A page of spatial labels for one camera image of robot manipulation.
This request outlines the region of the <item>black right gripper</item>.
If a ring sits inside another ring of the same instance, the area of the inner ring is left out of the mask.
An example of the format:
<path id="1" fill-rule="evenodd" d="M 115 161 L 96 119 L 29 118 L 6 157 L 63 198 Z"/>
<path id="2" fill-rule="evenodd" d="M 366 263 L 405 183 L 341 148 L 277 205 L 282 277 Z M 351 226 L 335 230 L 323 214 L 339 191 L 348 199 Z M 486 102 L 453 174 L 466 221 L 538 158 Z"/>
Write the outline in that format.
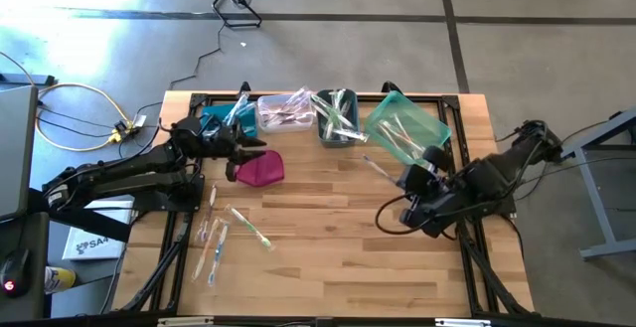
<path id="1" fill-rule="evenodd" d="M 436 169 L 441 171 L 448 170 L 448 156 L 438 146 L 427 146 L 422 153 L 422 158 Z M 422 212 L 427 223 L 421 230 L 428 236 L 437 238 L 441 231 L 450 225 L 450 220 L 447 219 L 447 216 L 458 211 L 461 206 L 462 195 L 460 193 L 446 192 L 436 198 L 420 199 L 417 204 L 419 211 L 403 209 L 398 216 L 398 221 L 410 229 L 416 229 L 420 225 L 420 212 Z"/>

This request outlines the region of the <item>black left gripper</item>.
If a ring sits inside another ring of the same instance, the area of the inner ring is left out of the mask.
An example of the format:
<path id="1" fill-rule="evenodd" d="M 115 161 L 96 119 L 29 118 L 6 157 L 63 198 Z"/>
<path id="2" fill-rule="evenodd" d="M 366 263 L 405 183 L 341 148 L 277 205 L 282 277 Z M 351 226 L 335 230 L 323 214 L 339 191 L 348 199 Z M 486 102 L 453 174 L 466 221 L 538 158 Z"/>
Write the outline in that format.
<path id="1" fill-rule="evenodd" d="M 209 143 L 202 137 L 200 119 L 194 116 L 186 116 L 176 123 L 171 124 L 172 145 L 188 158 L 212 158 L 212 150 Z M 244 127 L 240 122 L 233 125 L 235 142 L 241 147 L 261 147 L 266 143 L 257 137 L 254 125 Z M 239 149 L 231 154 L 226 165 L 226 178 L 230 182 L 237 180 L 238 168 L 251 160 L 254 160 L 265 152 L 262 150 L 245 151 Z"/>

